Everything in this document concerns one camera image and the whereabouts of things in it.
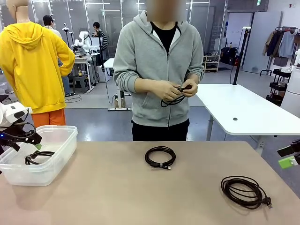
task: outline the clothing rack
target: clothing rack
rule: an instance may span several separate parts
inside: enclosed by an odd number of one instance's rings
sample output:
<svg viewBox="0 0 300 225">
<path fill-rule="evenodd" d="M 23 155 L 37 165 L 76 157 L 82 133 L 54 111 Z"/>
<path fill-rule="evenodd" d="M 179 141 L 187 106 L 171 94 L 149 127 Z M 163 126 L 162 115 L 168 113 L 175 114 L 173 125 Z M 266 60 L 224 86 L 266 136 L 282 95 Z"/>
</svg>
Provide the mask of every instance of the clothing rack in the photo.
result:
<svg viewBox="0 0 300 225">
<path fill-rule="evenodd" d="M 291 31 L 291 30 L 297 30 L 297 34 L 300 34 L 299 33 L 299 28 L 298 27 L 276 27 L 275 30 L 286 30 L 286 31 Z M 293 61 L 295 59 L 295 53 L 296 53 L 296 50 L 297 50 L 297 44 L 295 44 L 295 47 L 294 47 L 294 51 L 293 51 L 293 55 L 292 55 L 292 59 L 291 59 L 291 63 L 290 63 L 290 66 L 293 65 Z M 270 67 L 271 67 L 271 63 L 272 63 L 272 60 L 271 58 L 273 59 L 273 57 L 269 56 L 269 60 L 268 60 L 268 65 L 267 65 L 267 69 L 264 69 L 260 72 L 260 75 L 259 76 L 262 76 L 262 72 L 265 71 L 265 72 L 268 72 L 270 73 L 270 76 L 272 75 L 272 70 L 270 70 Z"/>
</svg>

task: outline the gray hoodie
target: gray hoodie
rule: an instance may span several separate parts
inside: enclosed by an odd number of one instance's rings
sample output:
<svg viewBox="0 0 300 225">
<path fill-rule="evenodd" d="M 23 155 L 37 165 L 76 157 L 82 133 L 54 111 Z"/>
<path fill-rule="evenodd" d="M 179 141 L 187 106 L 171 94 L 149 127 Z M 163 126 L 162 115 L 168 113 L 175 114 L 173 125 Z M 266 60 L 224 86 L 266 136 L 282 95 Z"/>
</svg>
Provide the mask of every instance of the gray hoodie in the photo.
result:
<svg viewBox="0 0 300 225">
<path fill-rule="evenodd" d="M 167 54 L 151 23 L 147 22 L 145 11 L 137 15 L 120 32 L 113 65 L 117 86 L 132 93 L 133 122 L 168 127 L 186 121 L 187 98 L 177 105 L 162 108 L 161 99 L 153 93 L 136 93 L 135 80 L 140 77 L 182 85 L 189 74 L 197 74 L 201 80 L 204 76 L 202 62 L 202 42 L 194 26 L 178 22 Z"/>
</svg>

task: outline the white table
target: white table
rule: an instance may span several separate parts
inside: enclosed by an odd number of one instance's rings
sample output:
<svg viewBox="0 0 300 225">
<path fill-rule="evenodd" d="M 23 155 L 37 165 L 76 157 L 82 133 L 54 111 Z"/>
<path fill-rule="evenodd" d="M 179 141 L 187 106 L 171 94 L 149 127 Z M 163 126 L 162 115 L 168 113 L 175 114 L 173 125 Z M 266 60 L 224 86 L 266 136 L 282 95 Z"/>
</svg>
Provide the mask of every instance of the white table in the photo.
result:
<svg viewBox="0 0 300 225">
<path fill-rule="evenodd" d="M 109 71 L 107 69 L 113 68 L 114 58 L 110 58 L 108 61 L 106 61 L 103 66 L 105 68 L 105 72 L 109 74 Z M 118 95 L 118 108 L 109 108 L 108 111 L 129 111 L 131 108 L 122 108 L 122 101 L 121 101 L 121 91 L 119 87 L 117 86 L 117 95 Z"/>
<path fill-rule="evenodd" d="M 241 85 L 199 84 L 197 96 L 210 112 L 206 140 L 213 121 L 230 135 L 258 135 L 263 152 L 266 136 L 300 135 L 300 119 Z"/>
<path fill-rule="evenodd" d="M 89 80 L 89 90 L 86 93 L 90 93 L 94 89 L 94 87 L 91 85 L 91 82 L 90 82 L 89 63 L 93 63 L 93 67 L 95 67 L 94 62 L 92 60 L 92 57 L 94 57 L 95 55 L 97 55 L 97 54 L 85 55 L 82 57 L 79 57 L 79 56 L 75 57 L 75 64 L 86 64 L 88 80 Z"/>
</svg>

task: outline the beige tabletop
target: beige tabletop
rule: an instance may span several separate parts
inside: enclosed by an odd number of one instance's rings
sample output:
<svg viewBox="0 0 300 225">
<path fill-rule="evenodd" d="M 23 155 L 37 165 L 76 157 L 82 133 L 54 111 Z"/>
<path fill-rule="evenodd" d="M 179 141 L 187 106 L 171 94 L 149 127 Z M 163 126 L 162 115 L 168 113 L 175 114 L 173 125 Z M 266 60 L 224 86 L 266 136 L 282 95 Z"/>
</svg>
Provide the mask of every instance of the beige tabletop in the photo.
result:
<svg viewBox="0 0 300 225">
<path fill-rule="evenodd" d="M 171 170 L 144 161 L 158 145 L 176 152 Z M 273 208 L 229 201 L 220 182 L 230 175 L 257 180 Z M 0 176 L 1 225 L 284 225 L 299 224 L 299 211 L 298 197 L 245 142 L 79 142 L 47 187 Z"/>
</svg>

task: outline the orange pants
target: orange pants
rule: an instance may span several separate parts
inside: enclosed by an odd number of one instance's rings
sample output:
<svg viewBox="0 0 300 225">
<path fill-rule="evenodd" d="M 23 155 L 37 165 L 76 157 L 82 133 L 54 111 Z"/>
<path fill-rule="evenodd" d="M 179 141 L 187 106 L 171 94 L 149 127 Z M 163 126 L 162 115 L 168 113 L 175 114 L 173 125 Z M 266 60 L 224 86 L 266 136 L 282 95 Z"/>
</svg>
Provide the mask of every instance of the orange pants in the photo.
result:
<svg viewBox="0 0 300 225">
<path fill-rule="evenodd" d="M 32 114 L 34 126 L 40 127 L 43 125 L 66 125 L 64 109 L 59 109 L 51 112 Z"/>
</svg>

